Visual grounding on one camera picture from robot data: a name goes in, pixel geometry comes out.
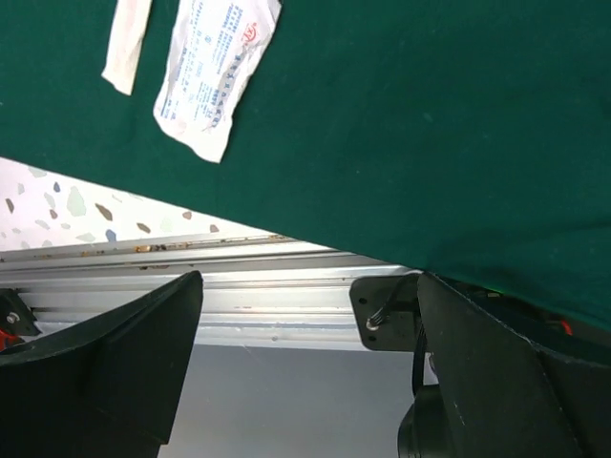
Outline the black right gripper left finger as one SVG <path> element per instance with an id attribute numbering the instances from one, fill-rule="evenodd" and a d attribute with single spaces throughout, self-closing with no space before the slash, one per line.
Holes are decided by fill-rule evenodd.
<path id="1" fill-rule="evenodd" d="M 197 271 L 1 354 L 4 457 L 156 457 L 203 301 Z"/>

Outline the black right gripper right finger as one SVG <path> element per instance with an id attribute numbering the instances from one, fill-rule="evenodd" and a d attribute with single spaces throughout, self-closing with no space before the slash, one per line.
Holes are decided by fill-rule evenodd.
<path id="1" fill-rule="evenodd" d="M 608 346 L 433 274 L 418 300 L 458 456 L 609 456 Z"/>

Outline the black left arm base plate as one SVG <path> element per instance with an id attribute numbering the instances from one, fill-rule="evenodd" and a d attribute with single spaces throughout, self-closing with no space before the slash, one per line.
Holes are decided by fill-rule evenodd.
<path id="1" fill-rule="evenodd" d="M 0 293 L 1 350 L 21 344 L 23 337 L 41 334 L 36 317 L 13 289 L 2 288 Z"/>

